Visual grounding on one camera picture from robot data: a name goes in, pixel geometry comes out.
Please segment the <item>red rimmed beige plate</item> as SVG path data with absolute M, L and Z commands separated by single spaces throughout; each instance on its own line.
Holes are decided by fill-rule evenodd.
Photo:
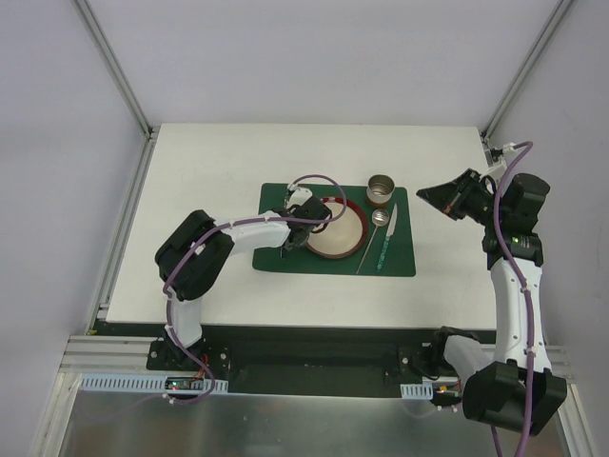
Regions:
M 342 259 L 360 249 L 367 235 L 367 216 L 357 204 L 347 200 L 344 214 L 325 230 L 311 233 L 306 246 L 324 258 Z

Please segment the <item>black knife green handle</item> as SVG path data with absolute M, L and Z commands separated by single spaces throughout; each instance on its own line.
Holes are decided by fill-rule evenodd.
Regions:
M 392 237 L 392 235 L 395 232 L 395 228 L 397 225 L 397 221 L 398 221 L 398 214 L 399 214 L 399 210 L 398 210 L 398 205 L 395 204 L 393 206 L 392 212 L 391 212 L 391 217 L 388 223 L 388 228 L 384 237 L 384 241 L 383 241 L 383 246 L 379 255 L 379 259 L 377 262 L 377 266 L 376 266 L 376 271 L 380 272 L 383 268 L 383 264 L 386 258 L 386 254 L 388 251 L 388 247 L 389 247 L 389 243 L 390 243 L 390 239 Z

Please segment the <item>steel cup brown base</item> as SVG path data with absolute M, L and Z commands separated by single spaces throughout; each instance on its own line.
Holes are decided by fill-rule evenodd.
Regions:
M 385 174 L 372 175 L 365 190 L 366 203 L 375 209 L 385 209 L 395 189 L 393 179 Z

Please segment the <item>silver spoon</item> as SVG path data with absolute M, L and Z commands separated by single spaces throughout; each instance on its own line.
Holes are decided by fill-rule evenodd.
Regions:
M 377 234 L 377 231 L 379 228 L 382 228 L 384 226 L 386 226 L 389 222 L 389 213 L 386 209 L 375 209 L 372 214 L 371 214 L 371 222 L 373 225 L 373 231 L 372 234 L 370 235 L 370 238 L 366 244 L 366 247 L 364 249 L 362 258 L 360 260 L 360 263 L 356 269 L 356 273 L 359 274 L 363 264 L 365 262 L 366 256 L 368 254 L 368 252 L 370 251 L 370 248 L 372 246 L 372 243 L 374 241 L 375 235 Z

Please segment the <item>dark green placemat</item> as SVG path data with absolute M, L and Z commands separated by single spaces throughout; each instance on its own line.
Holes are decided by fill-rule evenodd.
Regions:
M 282 259 L 278 248 L 258 248 L 253 254 L 252 267 L 259 271 L 275 273 L 356 275 L 356 269 L 373 231 L 371 222 L 373 208 L 366 203 L 364 186 L 343 186 L 342 189 L 346 199 L 357 204 L 367 216 L 368 235 L 360 249 L 342 259 L 327 259 L 313 253 L 307 247 L 296 248 L 287 251 L 285 259 Z M 394 190 L 390 206 L 393 208 L 395 204 L 398 205 L 399 210 L 398 221 L 390 239 L 383 268 L 380 272 L 376 271 L 385 237 L 385 229 L 379 228 L 359 273 L 361 275 L 386 277 L 416 275 L 407 189 Z

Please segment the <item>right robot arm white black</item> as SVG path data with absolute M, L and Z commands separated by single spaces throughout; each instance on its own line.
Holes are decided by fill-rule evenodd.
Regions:
M 542 243 L 535 233 L 549 185 L 518 173 L 506 190 L 468 169 L 417 196 L 453 220 L 469 217 L 484 227 L 486 255 L 496 299 L 496 347 L 485 354 L 478 336 L 442 327 L 422 350 L 432 375 L 454 371 L 462 382 L 466 418 L 489 426 L 538 435 L 567 396 L 564 379 L 552 372 L 540 318 Z

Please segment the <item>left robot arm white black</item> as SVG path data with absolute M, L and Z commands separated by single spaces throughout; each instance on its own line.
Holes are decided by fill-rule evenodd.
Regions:
M 220 223 L 195 210 L 169 236 L 154 260 L 167 298 L 167 357 L 178 369 L 203 363 L 200 323 L 202 299 L 213 287 L 229 257 L 259 248 L 292 250 L 306 244 L 319 226 L 335 218 L 314 196 L 287 208 Z

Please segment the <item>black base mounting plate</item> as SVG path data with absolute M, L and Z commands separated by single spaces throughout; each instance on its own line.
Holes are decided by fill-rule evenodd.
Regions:
M 147 369 L 195 372 L 206 365 L 231 393 L 397 398 L 423 379 L 454 379 L 433 363 L 429 328 L 302 328 L 205 325 L 184 354 L 166 333 L 149 347 Z

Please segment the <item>left aluminium frame post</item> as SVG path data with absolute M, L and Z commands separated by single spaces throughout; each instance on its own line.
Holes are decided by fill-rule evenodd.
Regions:
M 92 5 L 87 0 L 73 0 L 71 4 L 81 19 L 89 37 L 97 49 L 108 75 L 122 97 L 131 117 L 139 131 L 149 140 L 153 137 L 154 127 L 150 124 L 140 104 L 131 83 L 125 74 L 111 43 L 109 42 L 101 22 L 96 16 Z

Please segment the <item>aluminium frame post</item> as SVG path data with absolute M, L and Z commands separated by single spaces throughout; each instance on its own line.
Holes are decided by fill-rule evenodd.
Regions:
M 101 22 L 96 16 L 92 5 L 87 0 L 73 0 L 71 4 L 81 19 L 89 37 L 97 49 L 108 75 L 122 97 L 131 117 L 139 131 L 149 140 L 153 137 L 154 127 L 150 124 L 140 104 L 131 83 L 125 74 L 111 43 L 109 42 Z
M 480 138 L 484 144 L 489 143 L 509 110 L 511 110 L 519 93 L 525 87 L 536 66 L 540 63 L 553 39 L 556 37 L 562 23 L 576 4 L 575 0 L 559 0 L 551 9 L 549 16 L 543 23 L 540 32 L 525 54 L 514 76 L 511 78 L 499 103 L 488 121 L 484 124 L 484 127 L 480 130 Z

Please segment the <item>right aluminium frame post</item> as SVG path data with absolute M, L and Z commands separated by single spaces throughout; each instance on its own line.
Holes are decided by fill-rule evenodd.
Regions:
M 575 0 L 559 0 L 551 9 L 549 16 L 543 23 L 540 32 L 525 54 L 514 76 L 511 78 L 499 103 L 488 121 L 484 124 L 484 127 L 480 130 L 480 138 L 484 144 L 489 143 L 509 110 L 511 110 L 519 93 L 525 87 L 536 66 L 540 63 L 553 39 L 556 37 L 562 23 L 576 4 Z

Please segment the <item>front aluminium rail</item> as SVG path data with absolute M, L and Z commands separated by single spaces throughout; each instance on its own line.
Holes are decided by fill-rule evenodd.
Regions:
M 135 373 L 144 374 L 152 337 L 123 337 L 100 335 L 72 335 L 61 359 L 59 372 L 73 373 Z M 546 354 L 555 376 L 574 384 L 566 349 L 546 346 Z

